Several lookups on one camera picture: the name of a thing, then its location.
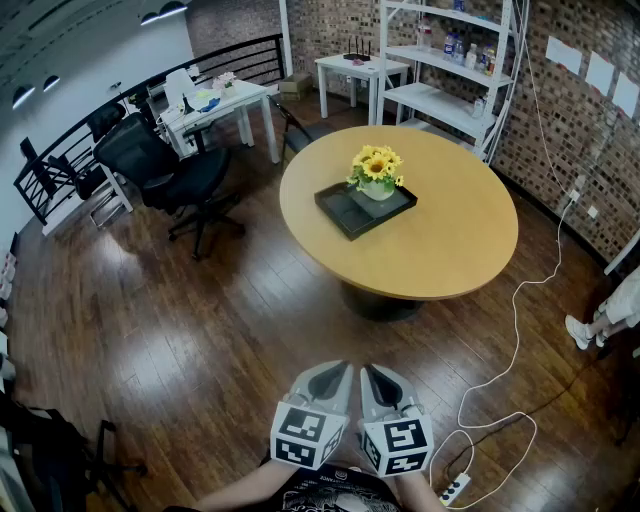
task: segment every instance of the white desk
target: white desk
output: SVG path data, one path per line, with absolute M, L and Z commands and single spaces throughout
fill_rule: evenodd
M 234 84 L 237 94 L 231 97 L 223 97 L 220 103 L 209 112 L 200 113 L 197 111 L 198 108 L 204 107 L 208 103 L 208 100 L 204 101 L 202 98 L 199 98 L 198 91 L 196 91 L 187 96 L 189 104 L 196 109 L 194 112 L 185 116 L 178 108 L 171 107 L 160 115 L 162 122 L 167 128 L 174 149 L 181 157 L 189 156 L 195 151 L 195 148 L 190 147 L 184 140 L 184 132 L 197 124 L 209 124 L 215 119 L 226 116 L 231 112 L 235 112 L 238 130 L 243 144 L 253 146 L 253 134 L 251 133 L 251 126 L 249 124 L 247 105 L 260 101 L 267 142 L 269 144 L 269 154 L 271 155 L 271 161 L 277 164 L 280 161 L 280 157 L 278 156 L 276 135 L 271 120 L 271 108 L 268 98 L 269 89 L 242 80 L 236 80 Z
M 347 60 L 343 54 L 323 57 L 316 60 L 318 65 L 318 87 L 320 88 L 320 114 L 327 118 L 327 79 L 325 70 L 331 70 L 341 75 L 351 77 L 351 106 L 356 106 L 356 79 L 369 81 L 369 124 L 376 124 L 376 106 L 378 103 L 378 76 L 380 75 L 380 59 L 371 56 L 371 60 L 362 66 L 354 66 L 352 60 Z M 408 64 L 387 59 L 387 76 L 400 74 L 400 85 L 407 83 Z M 402 116 L 402 105 L 398 105 L 398 119 Z

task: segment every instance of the desk leg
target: desk leg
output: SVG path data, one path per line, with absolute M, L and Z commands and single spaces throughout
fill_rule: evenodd
M 247 134 L 244 129 L 244 120 L 242 119 L 242 110 L 240 107 L 236 108 L 234 111 L 236 115 L 236 124 L 238 125 L 238 133 L 240 133 L 240 140 L 243 144 L 247 143 Z
M 369 126 L 376 124 L 376 93 L 378 83 L 376 78 L 369 79 Z
M 102 170 L 104 171 L 105 176 L 107 177 L 107 180 L 109 180 L 109 183 L 111 183 L 113 190 L 115 190 L 116 194 L 118 194 L 120 201 L 122 201 L 122 204 L 127 209 L 127 211 L 131 213 L 133 211 L 133 206 L 131 206 L 129 199 L 127 198 L 125 193 L 122 191 L 122 187 L 120 187 L 118 180 L 116 180 L 115 176 L 106 165 L 103 165 L 101 167 L 102 167 Z
M 318 88 L 320 89 L 320 115 L 323 119 L 327 118 L 327 78 L 324 74 L 324 68 L 318 66 Z
M 244 124 L 244 135 L 247 138 L 247 146 L 252 148 L 253 144 L 253 133 L 251 133 L 251 123 L 249 122 L 249 114 L 247 112 L 247 106 L 242 105 L 240 107 L 242 110 L 242 123 Z
M 342 282 L 342 298 L 354 313 L 374 322 L 395 322 L 412 316 L 423 302 L 384 297 Z
M 403 85 L 407 85 L 407 70 L 405 69 L 402 73 L 400 73 L 400 87 Z M 402 109 L 404 105 L 402 103 L 398 103 L 398 112 L 396 114 L 396 124 L 400 124 L 402 122 Z
M 271 106 L 269 98 L 265 95 L 262 97 L 262 119 L 264 120 L 264 129 L 267 132 L 267 143 L 269 144 L 269 154 L 274 164 L 280 162 L 278 148 L 276 146 L 276 134 L 273 131 L 273 121 L 271 120 Z
M 358 79 L 355 77 L 351 77 L 351 108 L 355 107 L 357 104 L 357 85 L 358 85 Z

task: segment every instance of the white side table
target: white side table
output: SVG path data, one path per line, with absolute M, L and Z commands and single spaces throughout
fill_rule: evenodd
M 316 59 L 318 65 L 318 86 L 320 88 L 320 114 L 327 118 L 327 79 L 326 70 L 331 70 L 341 75 L 351 77 L 351 106 L 356 106 L 356 81 L 355 79 L 369 81 L 369 125 L 376 124 L 376 105 L 378 93 L 378 75 L 380 74 L 380 59 L 371 56 L 371 60 L 362 66 L 354 66 L 352 60 L 347 60 L 343 54 L 332 55 Z M 400 74 L 400 85 L 407 83 L 408 64 L 387 59 L 387 75 Z M 402 105 L 398 105 L 398 122 L 402 116 Z

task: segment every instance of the table pedestal base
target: table pedestal base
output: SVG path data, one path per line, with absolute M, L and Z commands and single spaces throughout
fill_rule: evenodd
M 371 293 L 342 281 L 342 297 L 349 308 L 367 320 L 395 322 L 413 315 L 423 301 L 396 299 Z

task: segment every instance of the flower vase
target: flower vase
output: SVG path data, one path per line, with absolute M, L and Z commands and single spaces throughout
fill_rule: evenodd
M 231 98 L 232 96 L 235 96 L 236 94 L 238 94 L 238 91 L 236 91 L 236 86 L 231 84 L 231 85 L 226 85 L 222 88 L 222 95 L 225 98 Z
M 391 190 L 388 190 L 385 188 L 384 183 L 370 181 L 369 183 L 360 182 L 360 189 L 362 190 L 362 193 L 364 195 L 370 197 L 374 201 L 384 201 L 385 199 L 388 199 L 393 195 L 395 187 L 393 187 Z

